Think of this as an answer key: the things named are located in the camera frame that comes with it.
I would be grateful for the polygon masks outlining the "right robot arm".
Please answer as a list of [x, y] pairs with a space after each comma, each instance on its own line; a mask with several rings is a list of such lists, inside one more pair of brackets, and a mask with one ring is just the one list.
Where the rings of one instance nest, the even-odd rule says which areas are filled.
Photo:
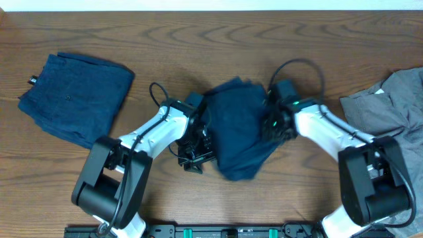
[[342, 205], [305, 231], [305, 237], [359, 237], [375, 225], [389, 227], [385, 220], [404, 211], [410, 217], [391, 227], [407, 227], [414, 221], [416, 196], [394, 138], [376, 138], [355, 129], [320, 102], [302, 99], [290, 80], [269, 86], [267, 104], [264, 138], [308, 138], [338, 163]]

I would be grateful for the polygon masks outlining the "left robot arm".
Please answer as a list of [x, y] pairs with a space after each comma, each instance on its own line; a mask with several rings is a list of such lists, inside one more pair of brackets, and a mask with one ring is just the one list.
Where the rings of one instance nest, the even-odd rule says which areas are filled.
[[68, 227], [66, 237], [142, 237], [146, 224], [138, 209], [154, 158], [176, 143], [178, 164], [202, 173], [202, 164], [215, 159], [204, 96], [191, 93], [184, 101], [166, 99], [158, 113], [118, 139], [102, 136], [90, 150], [71, 201], [96, 218], [98, 227]]

